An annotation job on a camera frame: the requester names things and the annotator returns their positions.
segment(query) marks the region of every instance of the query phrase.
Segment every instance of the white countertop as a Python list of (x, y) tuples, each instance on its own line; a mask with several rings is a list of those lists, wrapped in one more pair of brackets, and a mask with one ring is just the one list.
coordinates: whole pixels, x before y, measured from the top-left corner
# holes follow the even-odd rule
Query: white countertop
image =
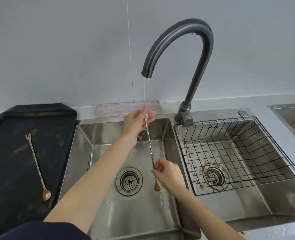
[[(165, 113), (177, 112), (181, 101), (161, 102)], [(295, 164), (295, 136), (268, 108), (270, 105), (295, 104), (295, 94), (250, 96), (235, 98), (203, 99), (192, 101), (191, 111), (205, 111), (218, 109), (250, 108), (274, 140)], [(73, 107), (78, 112), (78, 119), (93, 118), (93, 107)], [(247, 236), (247, 239), (263, 239), (260, 236)], [(290, 232), (276, 233), (268, 239), (295, 239)]]

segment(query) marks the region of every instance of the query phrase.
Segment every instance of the sink drain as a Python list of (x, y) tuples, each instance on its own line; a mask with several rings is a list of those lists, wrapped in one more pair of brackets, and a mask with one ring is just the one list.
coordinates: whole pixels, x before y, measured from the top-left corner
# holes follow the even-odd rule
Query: sink drain
[(116, 188), (125, 196), (136, 194), (142, 187), (142, 174), (136, 168), (125, 168), (116, 177)]
[(230, 181), (227, 170), (215, 163), (204, 166), (203, 177), (206, 183), (216, 190), (224, 190)]

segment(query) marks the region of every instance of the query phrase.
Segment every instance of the black mat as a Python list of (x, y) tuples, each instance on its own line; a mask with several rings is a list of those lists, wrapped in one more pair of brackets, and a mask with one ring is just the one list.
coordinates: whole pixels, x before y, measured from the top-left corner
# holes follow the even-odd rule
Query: black mat
[[(43, 220), (58, 201), (76, 127), (77, 112), (63, 104), (17, 105), (0, 114), (0, 235), (32, 220)], [(43, 188), (25, 134), (32, 144)]]

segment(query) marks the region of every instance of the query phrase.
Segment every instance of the dark clothing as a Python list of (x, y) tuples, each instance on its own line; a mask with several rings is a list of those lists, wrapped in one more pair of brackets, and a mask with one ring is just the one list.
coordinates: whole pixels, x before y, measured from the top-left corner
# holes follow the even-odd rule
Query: dark clothing
[(91, 240), (71, 223), (30, 221), (0, 236), (0, 240)]

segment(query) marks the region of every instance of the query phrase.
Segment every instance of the faucet spout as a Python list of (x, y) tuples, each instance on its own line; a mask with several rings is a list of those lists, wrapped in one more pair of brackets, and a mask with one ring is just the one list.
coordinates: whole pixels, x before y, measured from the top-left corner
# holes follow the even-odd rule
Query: faucet spout
[(198, 88), (213, 50), (213, 33), (210, 26), (205, 21), (196, 18), (186, 19), (174, 24), (172, 27), (168, 28), (164, 33), (162, 33), (161, 36), (155, 41), (145, 59), (142, 69), (142, 76), (147, 78), (152, 77), (155, 64), (157, 63), (163, 51), (174, 40), (190, 33), (195, 33), (202, 38), (203, 50), (185, 100), (181, 103), (178, 113), (175, 116), (175, 119), (182, 123), (183, 126), (193, 125), (193, 118), (190, 114), (191, 101)]

